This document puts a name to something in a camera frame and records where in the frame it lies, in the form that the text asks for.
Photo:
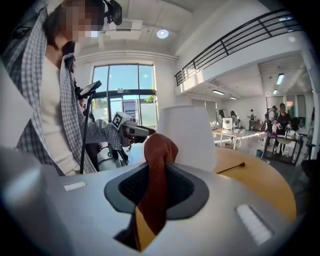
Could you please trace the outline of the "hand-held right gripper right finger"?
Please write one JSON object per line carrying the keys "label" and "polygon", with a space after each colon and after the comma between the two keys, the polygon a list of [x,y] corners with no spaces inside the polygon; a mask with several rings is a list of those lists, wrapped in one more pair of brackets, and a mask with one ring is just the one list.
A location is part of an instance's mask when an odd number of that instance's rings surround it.
{"label": "hand-held right gripper right finger", "polygon": [[148,256],[278,256],[294,225],[241,183],[182,164],[171,167],[206,183],[209,197],[191,218],[168,220]]}

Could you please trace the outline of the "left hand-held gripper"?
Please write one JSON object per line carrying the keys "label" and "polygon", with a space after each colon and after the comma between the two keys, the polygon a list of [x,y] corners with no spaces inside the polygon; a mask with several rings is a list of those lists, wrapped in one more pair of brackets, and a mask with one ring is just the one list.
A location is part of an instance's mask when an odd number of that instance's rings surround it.
{"label": "left hand-held gripper", "polygon": [[111,124],[119,133],[122,147],[140,143],[139,137],[147,138],[156,132],[153,128],[138,125],[134,117],[120,111],[115,113]]}

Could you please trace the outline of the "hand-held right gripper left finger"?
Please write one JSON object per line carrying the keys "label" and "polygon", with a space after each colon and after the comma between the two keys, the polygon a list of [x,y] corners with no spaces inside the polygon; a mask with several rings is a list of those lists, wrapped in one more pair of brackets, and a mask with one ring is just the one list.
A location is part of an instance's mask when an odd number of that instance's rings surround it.
{"label": "hand-held right gripper left finger", "polygon": [[22,233],[50,256],[137,256],[118,242],[130,215],[104,195],[103,173],[58,176],[33,156],[0,150],[0,201]]}

